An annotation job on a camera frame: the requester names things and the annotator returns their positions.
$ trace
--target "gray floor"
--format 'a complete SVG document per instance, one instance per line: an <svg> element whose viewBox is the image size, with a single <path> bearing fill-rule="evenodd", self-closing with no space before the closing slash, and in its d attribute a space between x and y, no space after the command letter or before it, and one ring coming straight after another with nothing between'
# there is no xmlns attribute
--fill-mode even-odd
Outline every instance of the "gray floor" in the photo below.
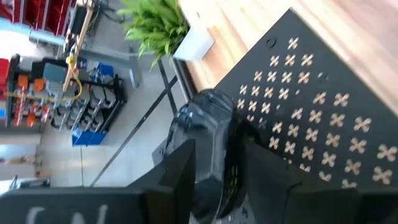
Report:
<svg viewBox="0 0 398 224"><path fill-rule="evenodd" d="M109 5L115 8L122 7L119 0L110 0ZM115 53L115 51L128 52L132 43L123 39L123 26L102 17L88 45L97 52L128 58L127 55ZM143 74L142 82L137 89L133 89L130 74L126 69L115 68L115 73L126 81L128 103L114 122L102 146L71 147L72 137L69 132L58 132L46 128L38 150L45 153L42 169L44 173L51 174L53 186L90 186L96 180L104 166L165 88L159 68L150 69L153 58L152 55L143 55L140 58L139 66ZM171 81L175 76L174 70L167 58L163 59L163 64L167 78ZM185 98L178 83L173 86L172 93L177 108L181 107L185 103ZM99 177L94 187L122 187L150 170L154 165L151 158L152 151L166 138L172 116L169 99L165 96Z"/></svg>

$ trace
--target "white wall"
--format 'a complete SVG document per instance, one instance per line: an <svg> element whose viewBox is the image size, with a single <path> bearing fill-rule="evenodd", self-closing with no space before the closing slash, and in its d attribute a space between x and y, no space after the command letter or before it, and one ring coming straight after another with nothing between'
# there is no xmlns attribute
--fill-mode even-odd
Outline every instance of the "white wall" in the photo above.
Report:
<svg viewBox="0 0 398 224"><path fill-rule="evenodd" d="M28 57L52 57L52 53L43 48L37 48L29 37L17 32L0 30L0 58L11 58L14 54Z"/></svg>
<svg viewBox="0 0 398 224"><path fill-rule="evenodd" d="M5 159L25 156L34 156L35 145L16 146L0 145L0 157ZM27 164L0 164L0 180L11 180L15 175L19 178L35 177L35 167Z"/></svg>

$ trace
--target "concrete floor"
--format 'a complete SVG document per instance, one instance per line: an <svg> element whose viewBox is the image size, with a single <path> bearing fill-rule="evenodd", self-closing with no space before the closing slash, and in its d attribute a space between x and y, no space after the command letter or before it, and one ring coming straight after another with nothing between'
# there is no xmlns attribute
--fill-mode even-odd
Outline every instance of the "concrete floor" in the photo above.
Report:
<svg viewBox="0 0 398 224"><path fill-rule="evenodd" d="M143 58L143 64L151 58ZM164 63L169 81L175 75ZM143 82L133 90L127 88L128 102L111 127L110 132L98 147L72 147L71 134L47 127L38 147L44 151L43 169L51 173L52 186L90 186L114 156L120 145L144 116L155 99L164 90L158 68L144 69ZM126 81L127 72L120 71ZM176 83L172 88L177 108L185 103L181 88ZM127 142L120 154L110 163L94 186L123 187L130 184L153 167L152 152L166 138L173 113L170 101L165 96L149 115L138 132Z"/></svg>

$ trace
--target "wooden countertop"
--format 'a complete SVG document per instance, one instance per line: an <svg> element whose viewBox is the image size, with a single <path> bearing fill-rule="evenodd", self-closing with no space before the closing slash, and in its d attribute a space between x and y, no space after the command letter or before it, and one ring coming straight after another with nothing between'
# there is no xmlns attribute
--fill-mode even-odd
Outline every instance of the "wooden countertop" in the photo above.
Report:
<svg viewBox="0 0 398 224"><path fill-rule="evenodd" d="M215 44L188 62L198 90L211 88L292 8L398 115L398 2L395 0L179 0L189 23Z"/></svg>

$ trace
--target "yellow cable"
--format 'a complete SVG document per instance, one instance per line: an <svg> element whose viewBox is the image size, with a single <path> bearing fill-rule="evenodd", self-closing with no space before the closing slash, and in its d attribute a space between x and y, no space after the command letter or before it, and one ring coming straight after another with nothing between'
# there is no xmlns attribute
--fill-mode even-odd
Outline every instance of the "yellow cable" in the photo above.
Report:
<svg viewBox="0 0 398 224"><path fill-rule="evenodd" d="M78 99L81 94L83 93L83 85L81 84L81 81L77 77L77 74L73 71L73 59L71 57L67 58L67 64L69 66L69 69L72 71L73 78L76 80L77 85L79 86L79 94L77 94L74 97L69 97L69 98L54 98L54 97L43 97L43 96L25 96L22 94L17 94L17 93L4 93L5 96L10 96L10 97L17 97L17 98L27 98L27 99L36 99L36 100L48 100L48 101L53 101L53 102L60 102L60 101L70 101L70 100L76 100Z"/></svg>

